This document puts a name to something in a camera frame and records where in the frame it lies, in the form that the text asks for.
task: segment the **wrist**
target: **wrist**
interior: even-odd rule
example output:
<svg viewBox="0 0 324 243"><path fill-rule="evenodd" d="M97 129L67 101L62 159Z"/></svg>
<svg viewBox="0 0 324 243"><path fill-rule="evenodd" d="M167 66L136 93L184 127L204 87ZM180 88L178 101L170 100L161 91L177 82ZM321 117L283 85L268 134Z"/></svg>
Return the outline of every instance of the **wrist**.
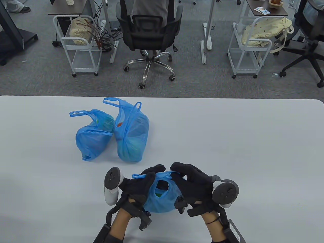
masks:
<svg viewBox="0 0 324 243"><path fill-rule="evenodd" d="M219 217L219 215L217 212L212 211L210 213L207 212L207 213L202 214L201 217L204 220L205 224L208 224L210 222L215 221Z"/></svg>

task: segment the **black strap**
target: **black strap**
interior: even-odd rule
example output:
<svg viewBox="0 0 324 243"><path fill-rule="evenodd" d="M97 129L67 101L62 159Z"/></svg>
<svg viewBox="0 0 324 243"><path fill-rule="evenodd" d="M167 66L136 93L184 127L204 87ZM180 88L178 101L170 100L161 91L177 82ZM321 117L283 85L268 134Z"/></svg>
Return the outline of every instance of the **black strap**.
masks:
<svg viewBox="0 0 324 243"><path fill-rule="evenodd" d="M216 222L216 221L218 221L220 219L220 216L218 216L214 221L212 221L212 222L209 222L209 223L206 223L205 225L209 225L209 224L211 224L211 223L213 223L213 222Z"/></svg>
<svg viewBox="0 0 324 243"><path fill-rule="evenodd" d="M119 0L119 2L121 4L121 18L127 19L127 8L126 8L125 0Z"/></svg>

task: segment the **office chair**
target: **office chair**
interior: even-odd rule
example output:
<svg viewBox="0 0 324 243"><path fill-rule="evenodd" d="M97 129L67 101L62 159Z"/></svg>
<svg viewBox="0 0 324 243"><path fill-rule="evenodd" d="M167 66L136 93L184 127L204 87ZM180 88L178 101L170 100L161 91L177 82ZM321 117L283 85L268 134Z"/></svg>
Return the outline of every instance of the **office chair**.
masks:
<svg viewBox="0 0 324 243"><path fill-rule="evenodd" d="M128 61L123 67L124 71L128 72L129 65L146 63L142 82L138 85L140 89L145 88L149 68L152 64L157 64L169 70L172 73L169 77L170 81L175 80L176 75L173 69L157 59L167 55L168 61L172 61L172 56L169 52L166 52L166 49L173 45L175 36L180 31L182 10L183 6L178 6L174 18L174 0L169 0L167 25L162 28L162 17L137 15L133 16L132 22L131 14L127 14L125 0L120 0L120 3L117 4L116 17L121 25L124 43L131 51L140 50L142 56L145 57L144 59ZM154 57L154 50L161 50L161 53Z"/></svg>
<svg viewBox="0 0 324 243"><path fill-rule="evenodd" d="M305 18L303 14L303 10L305 8L306 3L309 3L313 9L315 9L318 12L318 17L316 18L314 26L311 25ZM301 0L299 4L299 8L297 13L294 15L295 17L295 24L300 27L302 33L307 36L307 40L310 41L308 46L305 49L294 49L289 47L284 47L282 50L299 54L301 55L299 58L297 58L292 63L285 66L282 71L279 73L280 77L286 76L286 70L297 63L301 62L302 60L309 60L312 64L313 68L317 72L318 76L320 77L320 82L317 84L317 87L322 88L324 87L324 76L323 73L319 67L319 64L317 62L318 60L324 61L324 56L315 53L315 49L318 46L319 41L324 41L324 11L319 9L316 4L313 2L313 0Z"/></svg>

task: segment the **hand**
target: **hand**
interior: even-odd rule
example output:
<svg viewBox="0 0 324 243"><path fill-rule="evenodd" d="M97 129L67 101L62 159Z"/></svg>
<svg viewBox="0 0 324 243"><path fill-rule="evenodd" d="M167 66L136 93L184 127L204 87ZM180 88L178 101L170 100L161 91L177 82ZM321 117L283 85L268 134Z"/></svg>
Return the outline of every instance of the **hand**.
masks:
<svg viewBox="0 0 324 243"><path fill-rule="evenodd" d="M184 200L198 209L189 209L189 216L216 211L220 213L223 224L228 224L225 210L212 200L213 182L210 176L193 165L180 162L173 163L170 169L175 172L171 173L171 177L180 189Z"/></svg>
<svg viewBox="0 0 324 243"><path fill-rule="evenodd" d="M143 206L147 200L148 192L155 180L155 174L165 171L164 165L156 165L145 169L141 175L146 174L142 179L127 179L119 185L122 190L122 197L127 197L130 200L133 199L138 206Z"/></svg>
<svg viewBox="0 0 324 243"><path fill-rule="evenodd" d="M185 201L194 206L196 201L211 200L213 183L210 176L190 164L175 162L170 169L172 180L180 189Z"/></svg>

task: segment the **chair armrest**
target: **chair armrest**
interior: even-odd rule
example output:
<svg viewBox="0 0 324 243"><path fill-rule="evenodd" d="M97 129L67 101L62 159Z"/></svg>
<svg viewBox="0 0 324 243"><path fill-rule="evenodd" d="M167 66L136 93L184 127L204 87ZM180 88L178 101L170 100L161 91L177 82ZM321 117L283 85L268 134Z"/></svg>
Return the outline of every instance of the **chair armrest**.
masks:
<svg viewBox="0 0 324 243"><path fill-rule="evenodd" d="M307 0L307 2L312 6L313 9L315 9L316 11L318 12L321 12L323 11L322 9L320 9L315 3L313 0Z"/></svg>
<svg viewBox="0 0 324 243"><path fill-rule="evenodd" d="M121 19L121 3L118 1L116 4L116 18Z"/></svg>
<svg viewBox="0 0 324 243"><path fill-rule="evenodd" d="M168 22L167 24L173 24L173 23L179 22L182 18L182 11L183 11L183 6L179 5L177 7L176 18L174 19L174 21Z"/></svg>

